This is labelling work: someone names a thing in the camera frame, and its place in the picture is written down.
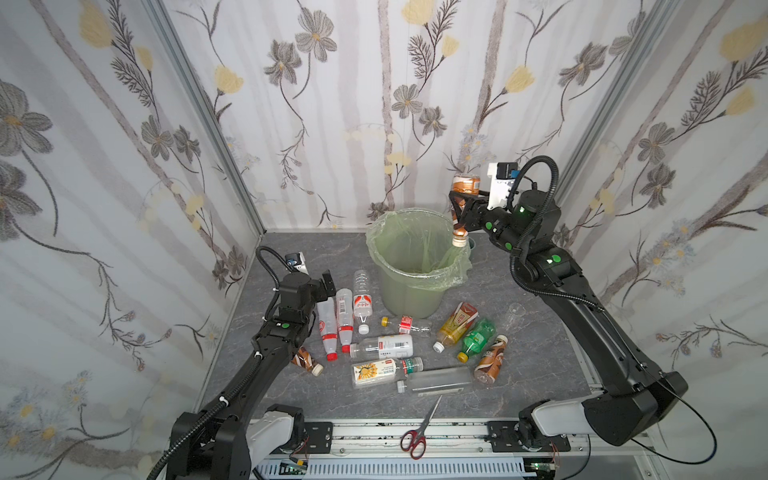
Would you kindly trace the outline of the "green plastic bottle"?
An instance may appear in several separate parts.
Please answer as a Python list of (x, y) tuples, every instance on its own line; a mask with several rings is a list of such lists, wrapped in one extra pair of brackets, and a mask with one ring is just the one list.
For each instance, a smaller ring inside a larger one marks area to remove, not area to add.
[(457, 359), (461, 363), (467, 363), (471, 357), (480, 354), (489, 341), (495, 338), (495, 335), (496, 326), (494, 322), (487, 318), (480, 320), (463, 337)]

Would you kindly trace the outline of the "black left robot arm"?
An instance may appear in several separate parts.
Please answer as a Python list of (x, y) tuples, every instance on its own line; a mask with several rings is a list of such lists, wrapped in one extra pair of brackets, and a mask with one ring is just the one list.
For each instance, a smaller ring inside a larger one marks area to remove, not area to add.
[(260, 462), (247, 439), (253, 412), (312, 333), (317, 305), (336, 288), (329, 271), (313, 279), (269, 246), (259, 246), (255, 258), (274, 287), (252, 352), (216, 398), (178, 417), (149, 479), (248, 479)]

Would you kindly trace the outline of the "red cap white bottle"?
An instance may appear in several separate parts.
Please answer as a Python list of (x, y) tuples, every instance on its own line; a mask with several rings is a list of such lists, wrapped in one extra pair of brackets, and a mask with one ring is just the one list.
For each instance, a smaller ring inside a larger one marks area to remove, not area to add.
[(352, 291), (343, 288), (336, 294), (336, 316), (338, 339), (342, 352), (350, 353), (354, 333), (353, 294)]
[(317, 304), (319, 332), (328, 361), (338, 359), (338, 330), (335, 298), (330, 297)]

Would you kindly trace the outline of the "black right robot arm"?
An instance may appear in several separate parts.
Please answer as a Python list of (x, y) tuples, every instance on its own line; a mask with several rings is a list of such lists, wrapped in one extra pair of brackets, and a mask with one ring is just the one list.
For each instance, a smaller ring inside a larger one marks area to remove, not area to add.
[(640, 350), (599, 301), (577, 261), (554, 243), (561, 215), (554, 201), (558, 183), (555, 161), (539, 155), (518, 169), (498, 205), (486, 191), (452, 190), (454, 228), (483, 231), (508, 254), (512, 279), (558, 315), (601, 382), (589, 396), (544, 400), (522, 410), (514, 435), (520, 446), (539, 449), (561, 435), (587, 435), (620, 447), (636, 442), (681, 403), (688, 384)]

